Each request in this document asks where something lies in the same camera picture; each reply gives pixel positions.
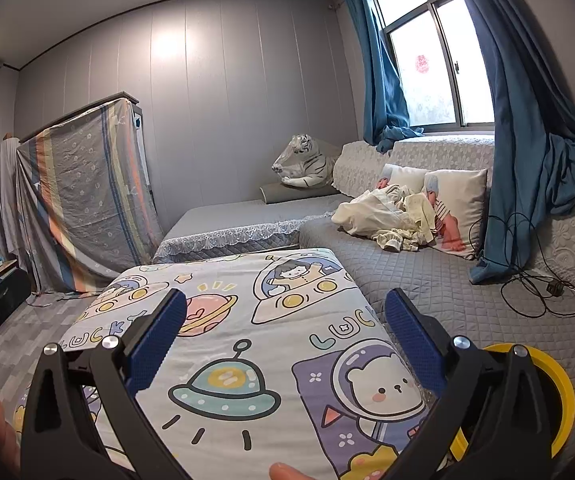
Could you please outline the person's left hand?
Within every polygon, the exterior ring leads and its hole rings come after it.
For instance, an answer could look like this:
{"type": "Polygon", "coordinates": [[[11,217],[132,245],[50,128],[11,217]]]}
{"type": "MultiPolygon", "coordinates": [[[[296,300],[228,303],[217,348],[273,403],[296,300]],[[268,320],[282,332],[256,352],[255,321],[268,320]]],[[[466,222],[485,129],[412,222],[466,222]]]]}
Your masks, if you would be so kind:
{"type": "Polygon", "coordinates": [[[3,405],[0,401],[0,461],[16,478],[20,471],[20,447],[16,440],[16,432],[5,418],[3,405]]]}

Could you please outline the person's right hand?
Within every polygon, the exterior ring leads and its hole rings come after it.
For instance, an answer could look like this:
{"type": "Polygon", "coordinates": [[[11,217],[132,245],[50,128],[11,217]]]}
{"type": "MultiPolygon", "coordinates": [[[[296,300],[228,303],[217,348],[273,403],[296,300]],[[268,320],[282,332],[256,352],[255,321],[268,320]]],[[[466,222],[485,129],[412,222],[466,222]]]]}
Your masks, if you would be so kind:
{"type": "Polygon", "coordinates": [[[315,480],[284,463],[272,464],[269,469],[269,477],[271,480],[315,480]]]}

